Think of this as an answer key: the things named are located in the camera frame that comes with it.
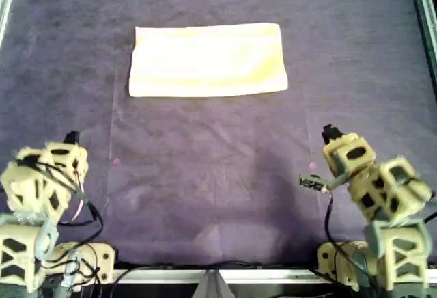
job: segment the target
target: towel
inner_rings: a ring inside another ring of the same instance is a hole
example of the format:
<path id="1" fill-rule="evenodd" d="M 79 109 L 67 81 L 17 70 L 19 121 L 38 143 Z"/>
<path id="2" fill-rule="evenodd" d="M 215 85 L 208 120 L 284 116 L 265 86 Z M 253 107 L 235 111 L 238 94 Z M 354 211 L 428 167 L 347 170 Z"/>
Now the towel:
<path id="1" fill-rule="evenodd" d="M 277 24 L 135 27 L 135 33 L 131 96 L 237 96 L 288 87 Z"/>

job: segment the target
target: black cable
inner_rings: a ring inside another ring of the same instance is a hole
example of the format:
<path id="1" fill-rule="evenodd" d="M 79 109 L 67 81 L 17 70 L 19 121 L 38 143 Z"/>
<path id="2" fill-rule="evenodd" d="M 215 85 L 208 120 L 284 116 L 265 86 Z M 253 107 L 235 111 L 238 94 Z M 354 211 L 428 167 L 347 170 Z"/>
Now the black cable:
<path id="1" fill-rule="evenodd" d="M 94 219 L 92 221 L 83 221 L 81 223 L 58 223 L 58 226 L 65 226 L 65 227 L 80 227 L 80 226 L 87 226 L 89 224 L 93 224 L 96 222 L 97 219 Z"/>
<path id="2" fill-rule="evenodd" d="M 352 288 L 350 286 L 346 286 L 345 284 L 343 284 L 337 280 L 332 279 L 332 277 L 327 275 L 327 274 L 320 273 L 316 269 L 309 269 L 309 271 L 316 274 L 318 277 L 321 277 L 323 280 L 326 280 L 326 281 L 330 282 L 331 284 L 338 286 L 339 288 L 342 288 L 342 289 L 347 290 L 347 291 L 352 291 Z"/>
<path id="3" fill-rule="evenodd" d="M 377 295 L 379 295 L 380 287 L 374 281 L 373 276 L 368 271 L 366 271 L 364 268 L 362 268 L 360 265 L 358 265 L 353 259 L 351 259 L 351 257 L 343 250 L 343 248 L 341 246 L 339 246 L 337 244 L 337 242 L 333 239 L 333 237 L 330 234 L 329 220 L 330 220 L 330 215 L 333 211 L 333 202 L 334 202 L 334 196 L 333 196 L 332 192 L 330 192 L 330 200 L 329 200 L 328 208 L 326 209 L 326 216 L 325 216 L 325 222 L 324 222 L 325 234 L 328 237 L 329 242 L 332 243 L 332 245 L 337 250 L 337 252 L 339 252 L 352 266 L 354 266 L 361 273 L 366 275 L 367 279 L 369 280 L 369 283 L 374 288 L 377 289 Z"/>
<path id="4" fill-rule="evenodd" d="M 53 265 L 53 266 L 50 266 L 50 267 L 47 267 L 47 266 L 44 266 L 44 265 L 41 265 L 41 267 L 43 269 L 55 269 L 55 268 L 57 268 L 59 266 L 64 266 L 64 265 L 68 265 L 68 264 L 76 264 L 78 266 L 79 262 L 77 260 L 67 260 L 65 262 L 60 262 L 59 264 L 56 264 L 56 265 Z"/>
<path id="5" fill-rule="evenodd" d="M 68 265 L 68 264 L 76 264 L 76 269 L 70 273 L 62 273 L 62 275 L 74 275 L 76 273 L 80 273 L 81 266 L 77 260 L 67 260 L 65 262 L 60 262 L 59 264 L 56 264 L 56 265 L 53 265 L 50 267 L 45 267 L 44 265 L 41 265 L 41 267 L 43 269 L 55 269 L 56 267 L 64 266 L 64 265 Z"/>
<path id="6" fill-rule="evenodd" d="M 103 222 L 103 218 L 100 215 L 100 213 L 98 212 L 97 208 L 93 205 L 93 203 L 91 202 L 91 200 L 88 200 L 87 203 L 88 209 L 91 212 L 92 215 L 95 215 L 98 219 L 98 221 L 100 222 L 100 228 L 91 236 L 89 236 L 88 238 L 80 241 L 79 243 L 77 243 L 76 245 L 74 245 L 73 247 L 71 247 L 70 249 L 66 250 L 60 257 L 58 257 L 55 260 L 48 260 L 49 262 L 59 262 L 62 258 L 64 258 L 65 256 L 67 256 L 72 250 L 76 250 L 79 247 L 82 247 L 83 245 L 86 245 L 87 243 L 90 243 L 91 241 L 93 241 L 97 236 L 100 235 L 100 233 L 102 233 L 103 231 L 103 227 L 104 227 L 104 222 Z"/>
<path id="7" fill-rule="evenodd" d="M 90 247 L 94 253 L 94 257 L 95 257 L 95 263 L 96 263 L 96 267 L 98 266 L 98 257 L 97 257 L 97 252 L 96 250 L 93 248 L 92 245 L 90 245 L 89 243 L 87 243 L 87 246 Z M 94 292 L 94 288 L 96 287 L 96 281 L 94 280 L 94 284 L 93 284 L 93 288 L 91 290 L 91 292 L 89 293 L 89 298 L 92 298 L 93 292 Z M 102 296 L 103 292 L 103 287 L 102 284 L 100 284 L 100 288 L 99 288 L 99 297 Z"/>
<path id="8" fill-rule="evenodd" d="M 437 211 L 433 212 L 431 215 L 427 216 L 423 221 L 426 223 L 429 223 L 433 219 L 437 217 Z"/>
<path id="9" fill-rule="evenodd" d="M 100 286 L 100 290 L 99 290 L 99 293 L 98 293 L 98 298 L 102 298 L 102 295 L 103 295 L 102 282 L 100 281 L 100 278 L 98 277 L 98 272 L 99 272 L 99 270 L 100 270 L 100 267 L 98 267 L 97 269 L 95 269 L 95 268 L 93 268 L 93 267 L 91 266 L 91 264 L 89 264 L 85 259 L 82 259 L 82 261 L 83 261 L 83 263 L 85 264 L 85 266 L 88 267 L 89 270 L 94 274 L 94 277 L 96 278 L 97 283 L 98 283 L 98 285 Z M 92 288 L 92 290 L 91 290 L 91 294 L 89 295 L 90 297 L 92 296 L 92 293 L 93 293 L 93 291 L 94 291 L 94 287 L 95 287 L 95 285 L 93 286 L 93 288 Z"/>
<path id="10" fill-rule="evenodd" d="M 141 269 L 156 269 L 155 266 L 140 266 L 140 267 L 135 267 L 133 269 L 128 269 L 127 271 L 123 272 L 113 283 L 111 291 L 109 291 L 109 298 L 112 298 L 112 295 L 115 291 L 115 288 L 117 287 L 118 283 L 120 282 L 120 280 L 125 277 L 126 275 L 128 275 L 129 273 L 133 272 L 133 271 L 139 271 Z"/>

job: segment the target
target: wire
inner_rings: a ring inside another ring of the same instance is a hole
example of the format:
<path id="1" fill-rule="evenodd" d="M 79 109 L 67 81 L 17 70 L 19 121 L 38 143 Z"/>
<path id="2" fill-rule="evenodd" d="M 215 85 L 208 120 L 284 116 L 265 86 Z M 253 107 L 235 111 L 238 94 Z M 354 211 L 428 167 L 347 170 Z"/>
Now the wire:
<path id="1" fill-rule="evenodd" d="M 362 268 L 359 264 L 357 264 L 353 259 L 351 259 L 351 257 L 343 250 L 343 248 L 340 245 L 337 244 L 337 242 L 333 239 L 333 237 L 330 234 L 329 220 L 330 220 L 330 215 L 333 211 L 334 195 L 332 192 L 329 192 L 329 194 L 330 194 L 330 200 L 329 200 L 328 208 L 326 209 L 326 216 L 325 216 L 325 222 L 324 222 L 325 234 L 328 237 L 329 242 L 333 244 L 333 246 L 337 250 L 337 252 L 339 252 L 351 265 L 353 265 L 361 273 L 366 275 L 367 279 L 369 280 L 369 283 L 374 288 L 377 289 L 377 292 L 378 292 L 377 295 L 379 295 L 380 287 L 378 286 L 377 283 L 375 283 L 372 275 L 367 270 Z"/>
<path id="2" fill-rule="evenodd" d="M 83 189 L 83 185 L 81 183 L 81 178 L 79 177 L 79 173 L 77 172 L 77 170 L 74 172 L 77 176 L 77 182 L 79 183 L 79 189 L 81 190 L 81 193 L 85 193 L 85 190 Z M 79 214 L 81 213 L 83 208 L 83 199 L 81 199 L 81 201 L 79 202 L 79 205 L 77 207 L 77 210 L 72 218 L 71 221 L 75 221 L 76 218 L 79 216 Z"/>
<path id="3" fill-rule="evenodd" d="M 77 170 L 74 171 L 74 175 L 76 175 L 77 182 L 78 182 L 78 184 L 79 184 L 79 189 L 80 189 L 81 193 L 82 193 L 82 194 L 85 194 L 85 190 L 84 190 L 84 188 L 83 188 L 83 185 L 82 185 L 82 183 L 81 183 L 81 178 L 80 178 L 79 173 L 77 172 Z M 83 199 L 80 199 L 80 201 L 79 201 L 79 205 L 77 206 L 76 212 L 74 213 L 72 219 L 71 219 L 70 221 L 67 221 L 67 222 L 60 221 L 58 224 L 63 225 L 63 226 L 68 226 L 68 225 L 70 225 L 71 222 L 72 222 L 72 221 L 75 221 L 76 218 L 77 218 L 77 217 L 79 216 L 79 214 L 81 213 L 82 208 L 83 208 L 83 205 L 84 205 L 84 203 L 83 203 Z"/>
<path id="4" fill-rule="evenodd" d="M 437 217 L 437 211 L 433 212 L 431 215 L 427 216 L 423 221 L 426 223 L 429 223 L 433 219 Z"/>
<path id="5" fill-rule="evenodd" d="M 347 290 L 347 291 L 352 291 L 352 288 L 350 286 L 346 286 L 345 284 L 343 284 L 337 280 L 332 279 L 332 277 L 330 277 L 327 274 L 320 273 L 316 269 L 309 269 L 309 271 L 316 274 L 318 277 L 321 277 L 323 280 L 326 280 L 326 281 L 330 282 L 331 284 L 338 286 L 339 288 L 342 288 L 342 289 Z"/>
<path id="6" fill-rule="evenodd" d="M 68 264 L 76 264 L 76 269 L 73 272 L 64 273 L 64 275 L 74 275 L 74 274 L 76 274 L 78 272 L 80 273 L 81 266 L 80 266 L 80 264 L 79 264 L 79 262 L 77 260 L 67 260 L 65 262 L 60 262 L 59 264 L 56 264 L 56 265 L 53 265 L 53 266 L 50 266 L 50 267 L 45 267 L 44 265 L 41 265 L 41 267 L 43 269 L 55 269 L 55 268 L 57 268 L 59 266 L 64 266 L 64 265 L 68 265 Z"/>
<path id="7" fill-rule="evenodd" d="M 109 298 L 112 298 L 112 295 L 115 291 L 115 288 L 117 287 L 118 283 L 120 282 L 120 280 L 125 277 L 126 275 L 128 275 L 129 273 L 133 272 L 133 271 L 139 271 L 141 269 L 156 269 L 156 267 L 154 266 L 140 266 L 140 267 L 135 267 L 133 269 L 128 269 L 127 271 L 123 272 L 113 283 L 111 291 L 109 291 Z"/>
<path id="8" fill-rule="evenodd" d="M 62 258 L 64 258 L 65 256 L 67 256 L 72 250 L 76 250 L 79 247 L 82 247 L 83 245 L 86 245 L 87 243 L 90 243 L 91 241 L 93 241 L 97 236 L 100 235 L 100 233 L 102 233 L 103 228 L 104 228 L 104 222 L 103 222 L 103 218 L 100 215 L 100 213 L 98 212 L 97 208 L 92 204 L 91 200 L 88 200 L 87 203 L 88 209 L 91 212 L 91 214 L 95 215 L 100 223 L 100 228 L 93 233 L 91 236 L 89 236 L 88 238 L 82 240 L 81 242 L 77 243 L 76 245 L 74 245 L 73 247 L 71 247 L 70 249 L 66 250 L 60 257 L 58 257 L 55 260 L 49 260 L 49 262 L 59 262 Z"/>
<path id="9" fill-rule="evenodd" d="M 100 281 L 100 278 L 98 277 L 98 272 L 100 270 L 100 267 L 97 267 L 97 269 L 95 269 L 85 259 L 83 259 L 82 261 L 89 268 L 89 270 L 94 274 L 94 277 L 97 280 L 98 285 L 100 286 L 98 298 L 102 298 L 102 295 L 103 295 L 102 282 Z M 93 285 L 93 288 L 91 290 L 91 294 L 89 295 L 90 297 L 92 296 L 92 293 L 94 291 L 94 287 L 95 287 L 95 284 Z"/>

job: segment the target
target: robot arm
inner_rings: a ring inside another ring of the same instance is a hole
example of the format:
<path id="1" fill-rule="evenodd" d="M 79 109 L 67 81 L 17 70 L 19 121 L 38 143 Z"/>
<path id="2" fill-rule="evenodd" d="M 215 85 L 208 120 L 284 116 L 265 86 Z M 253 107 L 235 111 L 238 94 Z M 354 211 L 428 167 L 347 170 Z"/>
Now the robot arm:
<path id="1" fill-rule="evenodd" d="M 0 215 L 0 284 L 34 293 L 46 277 L 61 273 L 57 297 L 68 297 L 72 287 L 80 289 L 94 280 L 105 284 L 112 278 L 115 252 L 110 246 L 55 247 L 57 225 L 72 195 L 92 206 L 81 190 L 88 163 L 87 151 L 78 142 L 79 133 L 71 132 L 63 143 L 49 143 L 42 150 L 23 148 L 0 176 L 13 211 Z"/>
<path id="2" fill-rule="evenodd" d="M 301 184 L 330 193 L 348 183 L 352 200 L 369 224 L 367 242 L 323 244 L 318 250 L 319 271 L 360 291 L 370 287 L 370 279 L 359 267 L 376 277 L 378 291 L 388 297 L 426 297 L 432 240 L 423 220 L 409 216 L 430 201 L 431 189 L 404 157 L 375 163 L 375 152 L 356 133 L 344 135 L 328 125 L 322 137 L 324 157 L 335 179 L 302 176 Z"/>

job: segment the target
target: yellow towel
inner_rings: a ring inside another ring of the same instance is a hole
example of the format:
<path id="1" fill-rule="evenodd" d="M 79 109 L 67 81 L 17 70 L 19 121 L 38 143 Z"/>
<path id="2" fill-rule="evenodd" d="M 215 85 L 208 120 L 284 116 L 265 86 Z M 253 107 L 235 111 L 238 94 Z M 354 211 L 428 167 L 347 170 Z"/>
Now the yellow towel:
<path id="1" fill-rule="evenodd" d="M 288 87 L 274 23 L 135 28 L 131 96 L 208 97 Z"/>

